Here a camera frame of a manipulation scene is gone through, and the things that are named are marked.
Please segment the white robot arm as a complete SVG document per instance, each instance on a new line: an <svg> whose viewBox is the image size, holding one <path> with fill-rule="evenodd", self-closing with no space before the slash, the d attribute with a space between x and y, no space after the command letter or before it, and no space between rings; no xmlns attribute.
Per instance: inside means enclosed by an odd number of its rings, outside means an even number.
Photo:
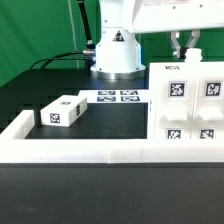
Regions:
<svg viewBox="0 0 224 224"><path fill-rule="evenodd" d="M101 39L96 45L94 77L133 79L142 75L141 45L137 34L168 32L180 57L177 38L189 31L185 49L193 48L202 29L224 28L224 0L99 0Z"/></svg>

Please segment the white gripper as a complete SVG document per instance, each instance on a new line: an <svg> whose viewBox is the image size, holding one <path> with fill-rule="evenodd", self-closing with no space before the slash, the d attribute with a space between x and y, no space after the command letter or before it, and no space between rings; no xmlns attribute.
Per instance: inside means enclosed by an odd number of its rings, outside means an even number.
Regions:
<svg viewBox="0 0 224 224"><path fill-rule="evenodd" d="M224 0L124 0L123 27L130 33L170 32L173 56L184 59L186 48L194 48L200 31L223 28ZM186 48L178 31L189 31Z"/></svg>

